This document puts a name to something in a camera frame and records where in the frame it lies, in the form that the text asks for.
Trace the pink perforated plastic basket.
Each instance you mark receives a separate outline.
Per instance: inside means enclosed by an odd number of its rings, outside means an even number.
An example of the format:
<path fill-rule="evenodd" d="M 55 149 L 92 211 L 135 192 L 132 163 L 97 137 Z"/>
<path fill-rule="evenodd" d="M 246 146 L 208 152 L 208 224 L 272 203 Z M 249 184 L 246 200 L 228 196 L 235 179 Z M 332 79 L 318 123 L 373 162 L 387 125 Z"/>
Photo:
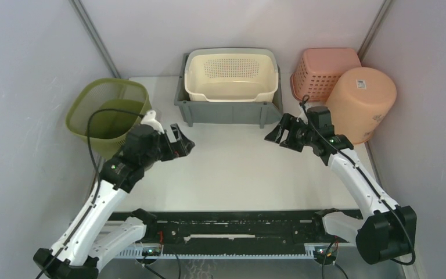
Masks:
<path fill-rule="evenodd" d="M 298 101 L 308 95 L 312 102 L 324 102 L 339 78 L 357 67 L 361 62 L 352 48 L 306 49 L 290 78 L 292 94 Z"/>

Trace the green perforated waste bin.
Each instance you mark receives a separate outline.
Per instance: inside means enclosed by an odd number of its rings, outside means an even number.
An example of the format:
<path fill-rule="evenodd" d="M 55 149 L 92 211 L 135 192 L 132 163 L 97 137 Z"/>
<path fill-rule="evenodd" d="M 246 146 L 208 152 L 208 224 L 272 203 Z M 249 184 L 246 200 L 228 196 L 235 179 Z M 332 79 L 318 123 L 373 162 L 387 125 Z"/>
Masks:
<path fill-rule="evenodd" d="M 101 78 L 88 84 L 70 107 L 65 124 L 102 158 L 110 159 L 125 143 L 127 132 L 152 106 L 146 87 L 120 78 Z"/>

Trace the orange plastic bucket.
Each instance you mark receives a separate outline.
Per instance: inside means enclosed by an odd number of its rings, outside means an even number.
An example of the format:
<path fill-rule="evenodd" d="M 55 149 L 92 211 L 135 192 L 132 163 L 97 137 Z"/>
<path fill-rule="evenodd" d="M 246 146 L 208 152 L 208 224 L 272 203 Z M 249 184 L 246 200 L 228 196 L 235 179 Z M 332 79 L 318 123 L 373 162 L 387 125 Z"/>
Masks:
<path fill-rule="evenodd" d="M 368 141 L 396 97 L 393 80 L 383 72 L 370 67 L 346 71 L 326 100 L 335 133 L 354 145 Z"/>

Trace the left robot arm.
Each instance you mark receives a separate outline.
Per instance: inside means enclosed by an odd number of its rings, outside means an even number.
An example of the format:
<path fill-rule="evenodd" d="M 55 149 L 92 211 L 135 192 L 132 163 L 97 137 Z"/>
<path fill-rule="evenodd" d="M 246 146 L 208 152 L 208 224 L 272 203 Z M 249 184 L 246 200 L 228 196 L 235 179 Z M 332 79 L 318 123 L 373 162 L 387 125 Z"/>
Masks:
<path fill-rule="evenodd" d="M 154 163 L 188 156 L 195 143 L 177 124 L 175 142 L 149 124 L 132 128 L 114 156 L 104 162 L 88 200 L 66 232 L 49 249 L 39 248 L 33 261 L 48 278 L 97 278 L 101 269 L 133 242 L 152 242 L 159 233 L 157 217 L 143 209 L 130 213 L 114 231 L 97 239 L 114 210 Z"/>

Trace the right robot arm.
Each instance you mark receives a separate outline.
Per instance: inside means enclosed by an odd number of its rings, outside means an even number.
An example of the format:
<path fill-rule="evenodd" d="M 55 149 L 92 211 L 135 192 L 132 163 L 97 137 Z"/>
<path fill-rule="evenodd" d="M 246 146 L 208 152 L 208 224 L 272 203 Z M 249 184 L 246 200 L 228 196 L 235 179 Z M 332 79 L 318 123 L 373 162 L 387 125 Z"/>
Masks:
<path fill-rule="evenodd" d="M 328 108 L 303 106 L 299 117 L 285 113 L 265 140 L 297 152 L 312 148 L 356 202 L 361 219 L 337 209 L 316 212 L 315 239 L 326 242 L 335 236 L 352 243 L 368 264 L 387 260 L 404 266 L 415 263 L 415 211 L 400 206 L 365 170 L 350 140 L 335 132 Z"/>

